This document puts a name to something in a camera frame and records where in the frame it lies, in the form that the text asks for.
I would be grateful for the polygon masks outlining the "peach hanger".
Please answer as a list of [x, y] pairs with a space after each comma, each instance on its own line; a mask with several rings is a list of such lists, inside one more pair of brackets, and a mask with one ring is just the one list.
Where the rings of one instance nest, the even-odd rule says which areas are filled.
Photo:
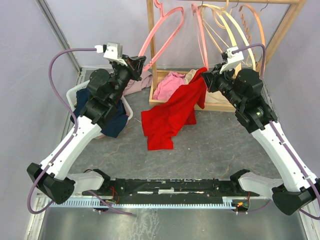
[[265, 32], [260, 19], [260, 14], [262, 10], [260, 10], [260, 12], [257, 12], [250, 4], [247, 4], [247, 3], [242, 4], [238, 9], [240, 20], [244, 28], [244, 34], [249, 44], [252, 43], [253, 38], [252, 38], [252, 35], [250, 34], [250, 28], [249, 28], [249, 24], [246, 21], [244, 9], [248, 9], [252, 13], [259, 30], [261, 43], [266, 47], [267, 45], [266, 45]]

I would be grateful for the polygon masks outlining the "cream hanger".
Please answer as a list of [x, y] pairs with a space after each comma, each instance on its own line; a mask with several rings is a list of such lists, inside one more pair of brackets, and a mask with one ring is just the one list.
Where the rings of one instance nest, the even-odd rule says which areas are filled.
[[[231, 44], [232, 44], [233, 47], [237, 46], [237, 42], [236, 42], [236, 39], [234, 37], [233, 32], [231, 31], [231, 29], [230, 29], [228, 23], [226, 22], [226, 20], [224, 19], [223, 15], [226, 15], [226, 17], [228, 17], [229, 20], [231, 21], [231, 23], [235, 26], [236, 30], [238, 31], [239, 35], [241, 36], [241, 38], [242, 38], [242, 40], [243, 40], [243, 42], [245, 44], [245, 46], [249, 46], [250, 44], [249, 44], [249, 42], [248, 42], [248, 40], [247, 40], [242, 28], [240, 27], [238, 22], [233, 18], [233, 16], [231, 16], [226, 11], [228, 4], [229, 4], [229, 1], [227, 0], [225, 7], [219, 7], [219, 6], [216, 6], [216, 5], [208, 5], [208, 4], [205, 5], [205, 7], [211, 8], [211, 12], [212, 12], [212, 15], [213, 15], [213, 17], [215, 19], [216, 24], [220, 28], [225, 29], [227, 31], [228, 36], [230, 38], [230, 41], [231, 41]], [[217, 20], [217, 16], [220, 18], [220, 20], [222, 21], [223, 25], [221, 25], [221, 23]], [[220, 49], [220, 47], [217, 44], [216, 40], [212, 36], [211, 36], [211, 40], [216, 45], [218, 50], [222, 53], [222, 50]], [[227, 45], [227, 43], [224, 42], [224, 40], [222, 40], [222, 42], [229, 48], [229, 46]], [[256, 70], [256, 62], [255, 62], [253, 51], [251, 50], [251, 48], [248, 48], [247, 50], [248, 50], [248, 57], [251, 60], [251, 65], [246, 64], [244, 61], [242, 61], [242, 63], [245, 64], [247, 67], [252, 67], [253, 70]], [[235, 68], [236, 73], [238, 73], [241, 68], [242, 68], [242, 64], [240, 63]]]
[[[233, 46], [231, 44], [231, 41], [230, 41], [230, 38], [229, 38], [229, 35], [228, 35], [227, 31], [225, 29], [220, 28], [220, 26], [217, 25], [217, 23], [215, 21], [215, 18], [214, 18], [213, 14], [212, 14], [211, 8], [206, 7], [206, 5], [214, 5], [214, 6], [218, 6], [220, 8], [223, 8], [223, 7], [226, 6], [226, 3], [227, 3], [227, 1], [225, 1], [223, 5], [216, 5], [216, 4], [213, 4], [213, 3], [204, 3], [204, 2], [202, 2], [198, 6], [198, 9], [199, 9], [199, 12], [200, 12], [200, 15], [201, 15], [201, 18], [202, 18], [202, 25], [203, 25], [204, 31], [207, 33], [208, 38], [210, 39], [210, 41], [212, 41], [211, 36], [214, 38], [214, 40], [219, 45], [219, 47], [222, 50], [222, 52], [228, 48], [222, 42], [222, 40], [229, 46], [229, 48], [231, 48]], [[228, 12], [232, 16], [231, 12], [228, 11], [229, 5], [230, 5], [230, 2], [228, 1], [228, 6], [227, 6], [225, 11]], [[223, 17], [226, 20], [227, 24], [229, 25], [229, 27], [230, 27], [230, 29], [231, 29], [234, 37], [235, 37], [237, 45], [238, 45], [238, 42], [242, 42], [244, 44], [240, 34], [238, 33], [238, 31], [235, 28], [235, 26], [231, 23], [229, 18], [224, 14], [223, 14]], [[218, 16], [216, 18], [220, 22], [220, 24], [223, 25], [223, 23], [220, 20], [220, 18]]]

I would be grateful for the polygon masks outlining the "navy blue t shirt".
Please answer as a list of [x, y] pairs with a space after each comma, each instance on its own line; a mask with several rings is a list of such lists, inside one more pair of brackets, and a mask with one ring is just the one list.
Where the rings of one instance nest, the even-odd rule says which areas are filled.
[[[76, 118], [80, 116], [80, 111], [84, 108], [88, 101], [90, 92], [86, 89], [80, 89], [76, 92], [76, 104], [73, 114]], [[127, 124], [129, 116], [125, 109], [125, 105], [121, 99], [116, 104], [116, 112], [108, 122], [107, 126], [104, 127], [101, 133], [107, 137], [117, 138], [120, 132], [124, 129]]]

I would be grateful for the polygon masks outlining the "red t shirt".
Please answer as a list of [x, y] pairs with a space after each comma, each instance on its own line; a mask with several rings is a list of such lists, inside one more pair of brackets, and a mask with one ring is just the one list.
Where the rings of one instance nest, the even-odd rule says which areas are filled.
[[195, 105], [205, 108], [207, 86], [202, 73], [206, 71], [205, 67], [198, 69], [190, 83], [181, 85], [167, 102], [141, 112], [142, 130], [149, 151], [172, 150], [172, 138], [183, 126], [197, 123]]

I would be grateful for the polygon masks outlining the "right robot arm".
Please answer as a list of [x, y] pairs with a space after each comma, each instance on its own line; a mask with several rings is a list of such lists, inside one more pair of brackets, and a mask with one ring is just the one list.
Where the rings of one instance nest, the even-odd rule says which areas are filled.
[[222, 68], [218, 64], [212, 71], [202, 73], [208, 92], [220, 92], [229, 101], [238, 122], [262, 146], [280, 174], [279, 179], [272, 179], [241, 170], [229, 183], [231, 193], [240, 196], [252, 192], [266, 197], [288, 216], [319, 200], [320, 179], [293, 149], [277, 115], [262, 97], [259, 73], [244, 68], [234, 75], [234, 70]]

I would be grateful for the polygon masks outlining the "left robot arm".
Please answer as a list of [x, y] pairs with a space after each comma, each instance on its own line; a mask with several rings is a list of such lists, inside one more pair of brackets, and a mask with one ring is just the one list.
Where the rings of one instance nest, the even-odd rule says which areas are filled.
[[31, 163], [27, 173], [35, 186], [54, 203], [62, 204], [75, 193], [96, 191], [106, 195], [110, 177], [99, 169], [70, 174], [69, 170], [88, 143], [98, 137], [117, 112], [117, 103], [130, 80], [141, 80], [145, 56], [111, 60], [113, 72], [95, 70], [86, 86], [89, 96], [73, 129], [40, 164]]

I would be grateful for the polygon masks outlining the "light pink hanger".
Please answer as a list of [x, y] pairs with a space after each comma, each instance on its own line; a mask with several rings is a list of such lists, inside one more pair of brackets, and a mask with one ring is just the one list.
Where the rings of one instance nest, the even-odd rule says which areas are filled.
[[209, 61], [208, 61], [208, 53], [207, 53], [207, 45], [205, 40], [205, 33], [202, 23], [202, 17], [199, 11], [198, 6], [195, 3], [191, 4], [192, 15], [195, 24], [195, 30], [197, 34], [197, 41], [200, 50], [200, 55], [202, 58], [203, 66], [209, 70]]

